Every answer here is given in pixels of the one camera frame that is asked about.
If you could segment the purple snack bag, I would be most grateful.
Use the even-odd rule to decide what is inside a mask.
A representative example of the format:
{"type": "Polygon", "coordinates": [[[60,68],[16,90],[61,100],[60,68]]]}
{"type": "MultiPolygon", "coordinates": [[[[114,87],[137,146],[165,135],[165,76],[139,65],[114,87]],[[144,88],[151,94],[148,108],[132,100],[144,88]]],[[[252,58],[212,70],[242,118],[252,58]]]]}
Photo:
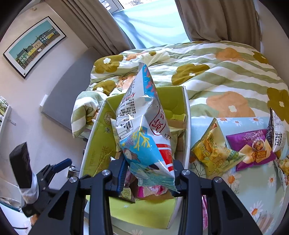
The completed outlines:
{"type": "Polygon", "coordinates": [[[245,155],[237,164],[236,171],[264,165],[276,159],[266,134],[266,129],[260,129],[226,136],[231,149],[245,155]]]}

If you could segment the pink snack bag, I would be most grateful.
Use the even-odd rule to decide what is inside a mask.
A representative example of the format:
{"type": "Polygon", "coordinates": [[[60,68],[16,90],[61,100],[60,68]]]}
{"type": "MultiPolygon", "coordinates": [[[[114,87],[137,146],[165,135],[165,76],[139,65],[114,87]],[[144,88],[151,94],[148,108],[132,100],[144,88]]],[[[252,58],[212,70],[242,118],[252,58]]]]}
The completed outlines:
{"type": "Polygon", "coordinates": [[[160,196],[163,195],[167,192],[167,188],[161,185],[154,185],[151,187],[143,187],[139,186],[138,187],[138,192],[137,192],[137,198],[138,199],[143,199],[145,197],[149,196],[160,196]]]}

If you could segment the green cardboard box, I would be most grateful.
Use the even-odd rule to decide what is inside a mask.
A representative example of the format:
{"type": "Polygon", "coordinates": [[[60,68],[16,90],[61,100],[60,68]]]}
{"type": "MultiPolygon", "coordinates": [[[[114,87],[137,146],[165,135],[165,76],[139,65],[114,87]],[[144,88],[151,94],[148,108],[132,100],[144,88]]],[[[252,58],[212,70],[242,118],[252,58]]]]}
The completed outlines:
{"type": "Polygon", "coordinates": [[[162,195],[127,202],[110,197],[111,216],[130,224],[168,229],[181,205],[176,165],[188,167],[191,114],[183,86],[132,85],[126,93],[105,99],[86,145],[80,175],[95,176],[124,158],[139,189],[163,189],[162,195]]]}

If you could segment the beige curtain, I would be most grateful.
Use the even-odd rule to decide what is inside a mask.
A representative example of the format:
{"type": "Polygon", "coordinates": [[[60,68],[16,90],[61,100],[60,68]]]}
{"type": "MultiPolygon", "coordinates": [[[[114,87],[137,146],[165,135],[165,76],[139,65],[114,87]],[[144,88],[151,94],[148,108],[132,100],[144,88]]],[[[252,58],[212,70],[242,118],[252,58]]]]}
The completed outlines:
{"type": "Polygon", "coordinates": [[[87,47],[101,56],[134,49],[134,45],[100,1],[46,1],[87,47]]]}
{"type": "Polygon", "coordinates": [[[176,1],[191,41],[232,41],[261,49],[261,30],[253,1],[176,1]]]}

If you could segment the framed houses picture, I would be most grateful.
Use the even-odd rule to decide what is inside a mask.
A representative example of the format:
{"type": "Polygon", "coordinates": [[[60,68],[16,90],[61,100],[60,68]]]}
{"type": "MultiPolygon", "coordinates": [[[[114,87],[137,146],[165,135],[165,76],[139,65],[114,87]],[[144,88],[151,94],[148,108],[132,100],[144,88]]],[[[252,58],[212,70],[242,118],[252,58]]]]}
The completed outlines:
{"type": "Polygon", "coordinates": [[[26,78],[38,61],[65,38],[61,28],[47,16],[19,36],[3,56],[22,78],[26,78]]]}

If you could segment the large blue red snack bag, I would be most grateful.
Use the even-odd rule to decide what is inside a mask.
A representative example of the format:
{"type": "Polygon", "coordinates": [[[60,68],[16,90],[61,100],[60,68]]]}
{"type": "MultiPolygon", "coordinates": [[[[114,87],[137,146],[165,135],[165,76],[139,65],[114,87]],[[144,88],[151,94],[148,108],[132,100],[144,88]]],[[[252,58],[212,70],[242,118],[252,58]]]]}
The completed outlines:
{"type": "Polygon", "coordinates": [[[171,132],[148,67],[138,73],[116,111],[116,131],[130,172],[143,187],[176,191],[171,132]]]}

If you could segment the left beige curtain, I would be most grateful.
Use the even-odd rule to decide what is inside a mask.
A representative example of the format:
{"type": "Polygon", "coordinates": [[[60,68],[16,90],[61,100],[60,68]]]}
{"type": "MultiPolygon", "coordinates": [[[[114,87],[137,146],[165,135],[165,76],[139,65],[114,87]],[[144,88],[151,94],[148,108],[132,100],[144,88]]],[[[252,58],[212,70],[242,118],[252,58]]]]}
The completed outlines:
{"type": "Polygon", "coordinates": [[[134,49],[134,45],[100,1],[46,1],[87,47],[101,56],[134,49]]]}

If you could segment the white Tatre snack bag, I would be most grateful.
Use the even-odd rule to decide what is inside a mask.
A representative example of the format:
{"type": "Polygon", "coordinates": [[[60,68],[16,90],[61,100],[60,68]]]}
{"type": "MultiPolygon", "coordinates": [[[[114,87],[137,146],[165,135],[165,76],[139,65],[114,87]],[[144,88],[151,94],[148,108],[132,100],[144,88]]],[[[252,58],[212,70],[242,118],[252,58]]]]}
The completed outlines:
{"type": "Polygon", "coordinates": [[[287,156],[288,141],[286,128],[275,111],[270,108],[270,119],[267,127],[266,139],[268,140],[272,152],[275,153],[278,159],[283,159],[287,156]]]}

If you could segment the floral striped duvet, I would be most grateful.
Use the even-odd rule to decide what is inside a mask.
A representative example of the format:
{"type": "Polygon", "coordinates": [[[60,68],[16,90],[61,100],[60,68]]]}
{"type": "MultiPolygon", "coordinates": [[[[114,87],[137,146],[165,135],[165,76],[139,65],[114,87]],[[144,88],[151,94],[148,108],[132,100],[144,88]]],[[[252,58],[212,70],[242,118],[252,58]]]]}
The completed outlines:
{"type": "Polygon", "coordinates": [[[97,59],[88,88],[74,103],[74,138],[89,137],[103,101],[127,91],[140,62],[148,66],[156,87],[186,88],[193,117],[249,117],[260,124],[274,111],[288,126],[288,87],[259,51],[230,41],[194,41],[97,59]]]}

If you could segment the yellow green snack bag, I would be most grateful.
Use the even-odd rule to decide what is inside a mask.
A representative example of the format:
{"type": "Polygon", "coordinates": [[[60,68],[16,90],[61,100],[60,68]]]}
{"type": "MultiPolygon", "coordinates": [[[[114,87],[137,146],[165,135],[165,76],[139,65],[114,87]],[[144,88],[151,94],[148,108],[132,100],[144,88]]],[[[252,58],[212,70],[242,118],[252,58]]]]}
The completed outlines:
{"type": "Polygon", "coordinates": [[[227,148],[216,118],[213,118],[202,138],[191,148],[190,156],[203,164],[208,179],[222,176],[246,157],[241,152],[227,148]]]}

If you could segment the right beige curtain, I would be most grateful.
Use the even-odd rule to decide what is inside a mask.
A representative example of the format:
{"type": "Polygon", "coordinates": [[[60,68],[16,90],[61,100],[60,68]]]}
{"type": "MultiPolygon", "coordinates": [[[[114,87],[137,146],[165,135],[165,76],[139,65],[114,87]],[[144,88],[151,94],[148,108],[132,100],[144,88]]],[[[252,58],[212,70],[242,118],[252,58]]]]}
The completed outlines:
{"type": "Polygon", "coordinates": [[[261,49],[261,30],[253,1],[176,1],[191,41],[232,41],[261,49]]]}

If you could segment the grey headboard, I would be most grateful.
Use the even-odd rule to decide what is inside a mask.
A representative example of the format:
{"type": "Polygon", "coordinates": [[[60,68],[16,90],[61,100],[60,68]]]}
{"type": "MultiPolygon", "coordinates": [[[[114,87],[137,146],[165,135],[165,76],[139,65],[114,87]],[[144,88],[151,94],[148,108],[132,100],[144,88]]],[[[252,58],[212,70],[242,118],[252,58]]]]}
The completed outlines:
{"type": "Polygon", "coordinates": [[[88,48],[62,75],[48,95],[42,114],[71,132],[71,116],[77,96],[89,85],[94,62],[101,58],[95,48],[88,48]]]}

